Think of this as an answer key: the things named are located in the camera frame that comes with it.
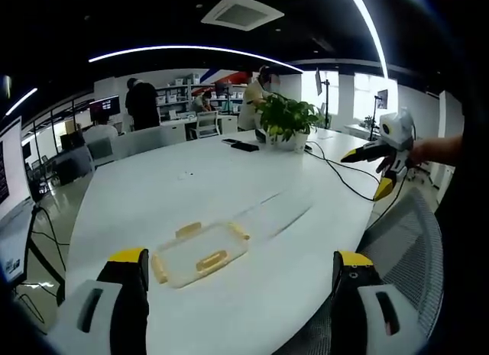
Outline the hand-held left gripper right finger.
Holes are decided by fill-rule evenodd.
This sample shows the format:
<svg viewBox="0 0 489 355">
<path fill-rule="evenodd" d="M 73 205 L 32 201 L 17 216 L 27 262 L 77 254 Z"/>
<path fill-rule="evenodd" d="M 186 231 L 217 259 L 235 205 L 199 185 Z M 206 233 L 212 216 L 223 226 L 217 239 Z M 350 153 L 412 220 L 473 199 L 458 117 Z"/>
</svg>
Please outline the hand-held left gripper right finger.
<svg viewBox="0 0 489 355">
<path fill-rule="evenodd" d="M 414 306 L 360 253 L 334 252 L 330 318 L 332 354 L 418 354 L 427 342 Z"/>
</svg>

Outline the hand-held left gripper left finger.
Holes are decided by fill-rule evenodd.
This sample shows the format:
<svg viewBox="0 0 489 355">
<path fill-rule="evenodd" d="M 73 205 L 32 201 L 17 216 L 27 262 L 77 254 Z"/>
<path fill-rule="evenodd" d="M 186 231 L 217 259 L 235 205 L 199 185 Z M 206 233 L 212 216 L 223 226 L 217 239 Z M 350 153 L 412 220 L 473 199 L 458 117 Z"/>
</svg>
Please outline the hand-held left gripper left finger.
<svg viewBox="0 0 489 355">
<path fill-rule="evenodd" d="M 60 306 L 49 343 L 57 354 L 146 354 L 148 249 L 112 255 Z"/>
</svg>

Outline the person's right hand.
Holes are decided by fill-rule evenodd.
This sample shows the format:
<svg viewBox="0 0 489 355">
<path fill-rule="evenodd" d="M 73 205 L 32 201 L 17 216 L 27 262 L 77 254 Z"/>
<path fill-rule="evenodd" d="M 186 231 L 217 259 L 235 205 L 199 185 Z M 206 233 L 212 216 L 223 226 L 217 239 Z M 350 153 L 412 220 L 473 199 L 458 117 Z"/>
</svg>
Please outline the person's right hand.
<svg viewBox="0 0 489 355">
<path fill-rule="evenodd" d="M 409 158 L 415 165 L 429 162 L 428 140 L 418 140 L 414 142 L 413 148 L 410 151 Z M 394 156 L 385 157 L 384 160 L 377 166 L 376 172 L 383 172 L 395 160 Z"/>
</svg>

